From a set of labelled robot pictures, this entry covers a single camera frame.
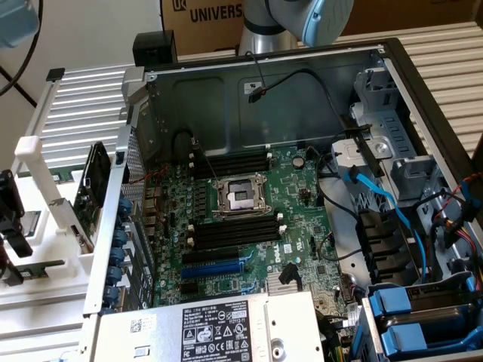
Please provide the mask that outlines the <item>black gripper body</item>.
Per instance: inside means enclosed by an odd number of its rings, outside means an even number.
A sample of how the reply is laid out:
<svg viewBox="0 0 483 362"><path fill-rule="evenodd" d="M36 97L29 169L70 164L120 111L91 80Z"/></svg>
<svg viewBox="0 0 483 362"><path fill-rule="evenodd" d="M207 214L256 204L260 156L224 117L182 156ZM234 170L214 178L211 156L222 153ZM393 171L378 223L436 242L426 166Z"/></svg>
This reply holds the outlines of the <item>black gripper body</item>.
<svg viewBox="0 0 483 362"><path fill-rule="evenodd" d="M11 170L1 172L1 233L23 237L21 218L24 216L20 194Z"/></svg>

